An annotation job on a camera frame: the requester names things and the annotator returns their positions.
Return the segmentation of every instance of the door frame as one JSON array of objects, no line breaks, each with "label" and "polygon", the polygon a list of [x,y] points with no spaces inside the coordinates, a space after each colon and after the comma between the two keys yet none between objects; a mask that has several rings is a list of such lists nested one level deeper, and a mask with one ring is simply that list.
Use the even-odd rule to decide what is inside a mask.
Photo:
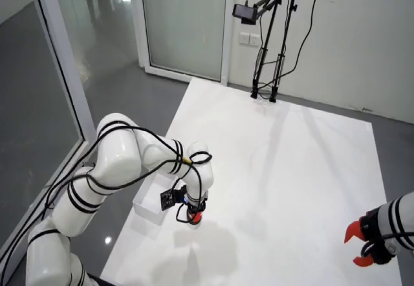
[{"label": "door frame", "polygon": [[[67,156],[62,160],[60,166],[52,174],[52,177],[45,182],[45,187],[40,191],[35,201],[29,206],[29,209],[20,222],[18,222],[4,245],[0,247],[0,274],[3,273],[6,258],[10,253],[11,244],[18,232],[32,221],[29,217],[32,212],[35,212],[33,215],[37,215],[43,208],[44,201],[41,201],[42,196],[48,191],[51,184],[54,184],[72,168],[75,162],[96,140],[96,129],[89,110],[85,91],[83,90],[82,81],[76,67],[59,2],[58,0],[33,0],[33,2],[38,12],[45,39],[49,46],[72,118],[78,130],[79,139],[71,148]],[[10,257],[10,261],[5,271],[6,283],[25,255],[27,250],[27,238],[28,233],[21,238],[16,245],[14,253]]]},{"label": "door frame", "polygon": [[[232,49],[232,32],[233,32],[233,7],[235,0],[226,0],[224,9],[224,30],[223,30],[223,51],[221,60],[220,83],[227,85],[230,71],[230,54]],[[138,56],[140,66],[149,74],[171,78],[183,82],[190,82],[194,75],[175,72],[151,65],[149,58],[148,37],[144,12],[144,0],[131,0],[133,9],[133,19],[138,45]]]}]

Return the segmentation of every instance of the white platform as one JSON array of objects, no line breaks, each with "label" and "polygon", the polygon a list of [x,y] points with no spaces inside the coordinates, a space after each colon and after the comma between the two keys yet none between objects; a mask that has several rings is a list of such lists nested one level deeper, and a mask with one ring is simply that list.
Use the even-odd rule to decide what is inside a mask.
[{"label": "white platform", "polygon": [[370,123],[193,79],[168,131],[213,155],[200,227],[133,210],[102,278],[117,285],[401,285],[357,267],[347,225],[386,201]]}]

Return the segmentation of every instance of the black cable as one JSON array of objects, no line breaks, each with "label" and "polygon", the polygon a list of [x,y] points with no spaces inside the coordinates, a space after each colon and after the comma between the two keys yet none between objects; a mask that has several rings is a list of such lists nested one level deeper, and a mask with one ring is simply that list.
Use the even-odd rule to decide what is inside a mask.
[{"label": "black cable", "polygon": [[176,187],[176,185],[179,183],[179,181],[183,178],[185,178],[185,176],[187,176],[187,174],[190,172],[191,167],[188,166],[188,171],[181,177],[177,178],[177,180],[174,182],[173,186],[171,187],[171,190],[174,190],[174,188]]},{"label": "black cable", "polygon": [[384,236],[376,237],[374,239],[370,239],[367,243],[365,243],[361,249],[361,256],[366,257],[369,254],[369,248],[372,247],[375,243],[381,243],[386,239],[393,239],[397,237],[404,237],[404,236],[411,236],[414,237],[414,231],[411,232],[404,232],[404,233],[392,233],[386,234]]},{"label": "black cable", "polygon": [[[103,131],[107,126],[109,125],[113,125],[113,124],[119,124],[121,122],[119,121],[115,121],[115,122],[110,122],[109,124],[105,125],[101,131]],[[17,247],[17,244],[22,240],[22,238],[26,235],[26,233],[35,225],[35,223],[38,221],[39,218],[43,218],[45,217],[46,211],[49,209],[49,206],[57,199],[58,195],[60,194],[60,192],[62,191],[62,189],[64,187],[66,187],[66,185],[68,185],[70,182],[75,181],[76,179],[80,179],[80,178],[86,178],[86,179],[90,179],[92,180],[97,186],[103,188],[104,190],[119,190],[122,188],[126,188],[136,182],[138,182],[139,180],[142,180],[144,178],[146,178],[147,176],[151,175],[152,173],[156,172],[157,170],[159,170],[163,165],[167,164],[167,163],[184,163],[186,165],[188,165],[190,167],[190,169],[193,169],[196,174],[197,177],[199,179],[199,185],[200,185],[200,192],[199,192],[199,203],[197,205],[197,211],[199,211],[200,209],[200,205],[201,205],[201,188],[202,188],[202,182],[201,182],[201,176],[198,172],[198,170],[196,169],[196,167],[192,164],[187,163],[186,161],[184,161],[182,159],[182,157],[180,156],[180,159],[177,161],[177,159],[171,159],[171,160],[165,160],[163,162],[161,162],[158,166],[156,166],[155,168],[153,168],[151,171],[148,171],[146,174],[143,174],[141,176],[139,176],[138,178],[132,180],[131,182],[128,182],[126,184],[123,184],[121,186],[118,187],[109,187],[109,186],[104,186],[102,184],[100,184],[92,175],[90,175],[89,173],[84,173],[84,174],[79,174],[79,175],[74,175],[72,178],[68,179],[69,175],[81,164],[81,162],[95,149],[95,147],[98,145],[98,143],[104,139],[108,134],[112,133],[113,131],[117,131],[119,129],[130,129],[130,130],[140,130],[140,131],[145,131],[151,135],[153,135],[157,140],[159,140],[161,143],[163,143],[163,145],[165,145],[168,149],[172,150],[172,152],[174,152],[174,154],[179,154],[178,151],[175,151],[170,145],[168,145],[166,142],[164,142],[157,134],[155,134],[154,132],[144,128],[144,127],[138,127],[138,126],[130,126],[130,125],[124,125],[124,126],[115,126],[112,129],[108,130],[106,133],[98,136],[98,139],[94,142],[94,144],[89,148],[89,150],[82,155],[82,157],[80,157],[75,164],[72,166],[72,168],[67,172],[67,174],[60,179],[58,182],[53,183],[52,185],[50,185],[48,191],[42,195],[39,204],[45,199],[45,197],[47,198],[45,201],[45,206],[42,209],[42,211],[32,220],[32,222],[27,225],[27,223],[29,222],[29,220],[33,217],[34,212],[37,210],[39,204],[35,207],[35,209],[30,213],[28,219],[25,221],[25,223],[23,224],[23,226],[20,228],[20,230],[17,232],[15,238],[12,240],[12,242],[10,243],[9,247],[7,248],[7,250],[5,251],[5,253],[3,254],[3,257],[1,258],[0,261],[2,261],[4,259],[4,256],[7,254],[7,259],[5,261],[5,265],[3,267],[3,271],[1,273],[1,279],[0,279],[0,285],[3,286],[4,285],[4,279],[5,279],[5,272],[7,270],[7,266],[8,263],[10,262],[10,259]],[[211,155],[209,153],[206,152],[206,154],[208,154],[210,156],[210,158],[206,161],[210,161],[211,159]],[[53,191],[58,188],[57,192],[55,192],[53,198],[50,200],[50,196],[52,195]]]},{"label": "black cable", "polygon": [[313,13],[314,13],[314,10],[315,10],[315,4],[316,4],[316,0],[314,0],[314,1],[313,1],[312,11],[311,11],[311,13],[310,13],[310,27],[309,27],[309,30],[308,30],[308,32],[307,32],[307,34],[306,34],[306,36],[305,36],[305,39],[303,39],[302,44],[300,45],[299,52],[298,52],[298,56],[296,57],[295,66],[293,67],[293,69],[292,69],[291,71],[288,71],[288,72],[286,72],[286,73],[282,74],[282,75],[280,76],[280,78],[282,78],[282,77],[284,77],[284,76],[287,76],[288,74],[291,74],[292,72],[294,72],[294,70],[295,70],[295,69],[296,69],[296,67],[298,66],[299,57],[300,57],[300,53],[301,53],[301,51],[302,51],[303,45],[305,44],[306,39],[308,38],[308,36],[309,36],[309,34],[311,33],[311,30],[312,30],[312,25],[313,25]]},{"label": "black cable", "polygon": [[261,28],[261,18],[262,17],[260,17],[260,19],[259,19],[259,24],[260,24],[260,40],[261,40],[260,47],[263,46],[263,31],[262,31],[262,28]]}]

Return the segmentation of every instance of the robotic arm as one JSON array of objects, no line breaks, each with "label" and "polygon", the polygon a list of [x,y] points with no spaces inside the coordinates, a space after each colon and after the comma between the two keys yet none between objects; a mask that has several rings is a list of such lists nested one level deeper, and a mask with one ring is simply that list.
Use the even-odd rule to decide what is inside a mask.
[{"label": "robotic arm", "polygon": [[367,243],[361,257],[354,258],[359,267],[374,263],[383,265],[401,250],[414,250],[414,192],[381,205],[351,223],[345,234],[345,243],[353,236]]},{"label": "robotic arm", "polygon": [[185,150],[178,140],[159,137],[118,113],[103,118],[97,131],[101,139],[96,166],[76,172],[81,178],[68,184],[52,215],[29,235],[27,286],[101,285],[88,277],[78,257],[71,254],[69,237],[86,229],[108,195],[135,183],[142,166],[182,177],[181,190],[162,193],[162,207],[186,204],[188,220],[182,222],[201,221],[213,184],[212,156],[205,144],[196,142]]}]

